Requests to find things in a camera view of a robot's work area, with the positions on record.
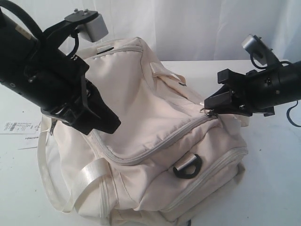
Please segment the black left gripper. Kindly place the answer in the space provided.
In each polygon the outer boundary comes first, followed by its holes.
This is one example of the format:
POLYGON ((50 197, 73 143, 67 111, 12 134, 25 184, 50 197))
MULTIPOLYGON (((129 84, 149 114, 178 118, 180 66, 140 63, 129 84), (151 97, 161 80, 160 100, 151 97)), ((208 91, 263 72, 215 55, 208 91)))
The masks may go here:
POLYGON ((93 129, 113 134, 121 125, 103 101, 98 89, 88 84, 89 66, 77 55, 41 46, 37 39, 24 44, 23 97, 49 117, 88 135, 93 129))

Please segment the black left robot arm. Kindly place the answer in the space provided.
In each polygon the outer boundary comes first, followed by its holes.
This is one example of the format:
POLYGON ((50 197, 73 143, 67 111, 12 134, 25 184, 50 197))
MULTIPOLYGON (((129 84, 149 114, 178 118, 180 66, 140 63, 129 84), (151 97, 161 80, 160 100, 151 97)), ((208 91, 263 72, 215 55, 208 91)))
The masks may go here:
POLYGON ((0 16, 1 84, 39 106, 47 117, 85 135, 93 129, 112 134, 121 124, 86 78, 89 65, 76 54, 78 27, 97 17, 95 11, 79 11, 38 37, 0 16))

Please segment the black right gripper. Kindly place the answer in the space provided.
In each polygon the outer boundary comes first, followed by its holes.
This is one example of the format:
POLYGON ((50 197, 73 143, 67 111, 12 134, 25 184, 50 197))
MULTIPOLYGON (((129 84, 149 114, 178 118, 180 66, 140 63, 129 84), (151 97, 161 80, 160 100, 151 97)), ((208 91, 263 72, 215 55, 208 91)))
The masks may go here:
POLYGON ((218 72, 223 86, 204 100, 204 108, 218 114, 271 114, 267 108, 301 99, 301 64, 281 66, 261 72, 218 72))

